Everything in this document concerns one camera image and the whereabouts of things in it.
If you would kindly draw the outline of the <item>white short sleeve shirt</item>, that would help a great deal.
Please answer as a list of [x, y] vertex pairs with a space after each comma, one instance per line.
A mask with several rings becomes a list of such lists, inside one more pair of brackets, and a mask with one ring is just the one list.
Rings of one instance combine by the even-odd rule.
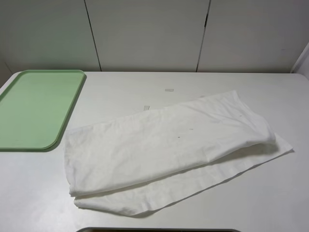
[[292, 150], [231, 91], [71, 130], [65, 171], [77, 207], [130, 217]]

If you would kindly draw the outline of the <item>green plastic tray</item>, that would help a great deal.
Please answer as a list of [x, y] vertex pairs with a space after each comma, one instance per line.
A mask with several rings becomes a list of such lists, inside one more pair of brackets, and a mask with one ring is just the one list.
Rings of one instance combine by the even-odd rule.
[[81, 70], [20, 72], [0, 95], [0, 149], [44, 151], [56, 144], [85, 78]]

